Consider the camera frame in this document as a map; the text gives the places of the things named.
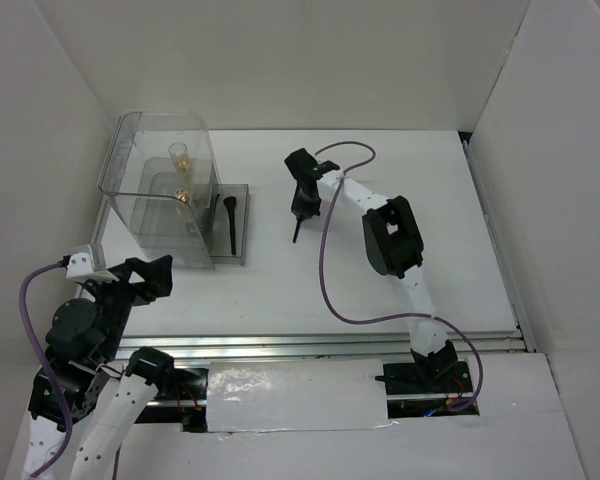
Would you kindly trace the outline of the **black makeup brush orange tip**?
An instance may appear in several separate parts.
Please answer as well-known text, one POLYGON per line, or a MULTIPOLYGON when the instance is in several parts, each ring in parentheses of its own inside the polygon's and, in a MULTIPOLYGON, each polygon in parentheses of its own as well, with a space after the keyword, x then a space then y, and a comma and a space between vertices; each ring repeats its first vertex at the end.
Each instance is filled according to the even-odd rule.
POLYGON ((297 242, 303 221, 304 221, 304 218, 302 216, 296 217, 296 223, 295 223, 293 237, 292 237, 292 243, 294 243, 294 244, 297 242))

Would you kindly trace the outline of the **black makeup brush angled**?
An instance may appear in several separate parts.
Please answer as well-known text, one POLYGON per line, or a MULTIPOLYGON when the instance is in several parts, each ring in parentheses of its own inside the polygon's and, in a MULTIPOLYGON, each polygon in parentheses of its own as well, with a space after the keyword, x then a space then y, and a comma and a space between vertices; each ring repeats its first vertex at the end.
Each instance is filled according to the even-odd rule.
POLYGON ((236 242, 236 220, 235 213, 237 208, 237 198, 235 196, 227 196, 223 199, 223 205, 228 215, 229 225, 229 238, 230 238, 230 251, 232 256, 237 255, 237 242, 236 242))

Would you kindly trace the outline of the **small beige bottle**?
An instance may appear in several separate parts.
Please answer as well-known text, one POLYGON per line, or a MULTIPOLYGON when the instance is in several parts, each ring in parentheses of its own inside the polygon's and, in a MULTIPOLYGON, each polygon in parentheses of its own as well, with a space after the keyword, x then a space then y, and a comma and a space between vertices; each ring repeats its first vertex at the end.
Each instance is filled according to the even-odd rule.
POLYGON ((174 198, 188 206, 193 204, 192 191, 188 188, 178 188, 174 191, 174 198))

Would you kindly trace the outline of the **clear acrylic organizer box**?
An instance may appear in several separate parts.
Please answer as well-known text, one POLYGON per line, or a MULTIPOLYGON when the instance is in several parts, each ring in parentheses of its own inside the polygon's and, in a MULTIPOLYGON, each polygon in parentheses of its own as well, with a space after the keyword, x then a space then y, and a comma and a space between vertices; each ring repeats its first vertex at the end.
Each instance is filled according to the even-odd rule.
POLYGON ((249 187, 221 181, 206 122, 187 111, 128 111, 98 187, 140 250, 179 268, 242 266, 249 187))

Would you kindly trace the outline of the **thin black eyeliner pencil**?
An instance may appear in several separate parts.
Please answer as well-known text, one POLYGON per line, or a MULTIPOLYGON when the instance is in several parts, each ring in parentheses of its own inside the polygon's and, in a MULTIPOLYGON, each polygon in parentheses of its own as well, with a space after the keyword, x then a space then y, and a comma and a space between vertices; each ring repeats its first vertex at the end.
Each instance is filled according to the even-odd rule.
POLYGON ((215 216, 216 216, 216 212, 217 212, 217 205, 218 205, 218 201, 219 201, 220 197, 221 197, 221 194, 220 193, 216 193, 214 195, 214 198, 213 198, 213 202, 212 202, 212 205, 211 205, 211 221, 212 221, 212 223, 215 222, 215 216))

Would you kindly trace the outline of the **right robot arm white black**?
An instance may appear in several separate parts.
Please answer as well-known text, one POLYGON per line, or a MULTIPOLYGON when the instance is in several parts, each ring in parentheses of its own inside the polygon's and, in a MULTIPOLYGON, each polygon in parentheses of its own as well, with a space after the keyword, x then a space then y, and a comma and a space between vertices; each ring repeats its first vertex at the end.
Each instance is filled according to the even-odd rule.
POLYGON ((437 391, 450 378, 458 356, 446 329, 447 321, 437 319, 424 280, 424 241, 409 201, 403 196, 389 198, 377 194, 348 173, 369 164, 369 159, 341 169, 334 162, 318 162, 302 148, 284 160, 296 182, 291 212, 300 226, 320 214, 321 203, 329 202, 318 257, 318 275, 322 298, 329 312, 349 325, 372 325, 405 319, 410 337, 410 351, 415 362, 415 379, 426 391, 437 391), (408 297, 414 312, 392 314, 366 320, 349 319, 335 309, 329 299, 325 281, 325 255, 328 229, 337 201, 343 198, 361 218, 365 253, 373 270, 381 276, 395 278, 408 297))

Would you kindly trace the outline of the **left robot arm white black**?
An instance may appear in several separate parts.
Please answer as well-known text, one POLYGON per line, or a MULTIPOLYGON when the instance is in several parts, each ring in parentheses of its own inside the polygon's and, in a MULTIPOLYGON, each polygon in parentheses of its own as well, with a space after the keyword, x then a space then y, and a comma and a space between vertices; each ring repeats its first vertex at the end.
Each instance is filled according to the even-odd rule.
POLYGON ((25 332, 40 362, 28 404, 29 446, 25 479, 101 479, 111 469, 131 427, 154 398, 176 386, 173 358, 143 346, 127 362, 118 388, 100 419, 93 418, 110 380, 106 367, 115 358, 133 308, 168 297, 173 288, 170 255, 145 262, 128 258, 99 270, 93 256, 78 251, 34 270, 18 296, 25 332), (57 308, 45 339, 30 319, 27 294, 40 275, 63 269, 88 295, 57 308))

